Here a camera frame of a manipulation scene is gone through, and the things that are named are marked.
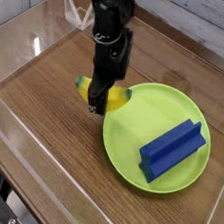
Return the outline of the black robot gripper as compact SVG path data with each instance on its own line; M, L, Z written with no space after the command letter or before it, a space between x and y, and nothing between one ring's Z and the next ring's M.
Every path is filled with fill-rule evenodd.
M124 28L116 36L99 25L92 28L95 41L93 57L93 78L88 88L88 109L98 115L105 115L108 89L115 81L123 80L129 66L133 32Z

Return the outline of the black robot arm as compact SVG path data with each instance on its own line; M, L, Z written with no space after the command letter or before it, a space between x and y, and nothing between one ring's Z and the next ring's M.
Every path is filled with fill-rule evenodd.
M108 91L127 74L133 38L127 24L134 17L135 0L91 0L91 3L95 56L87 96L90 109L103 115Z

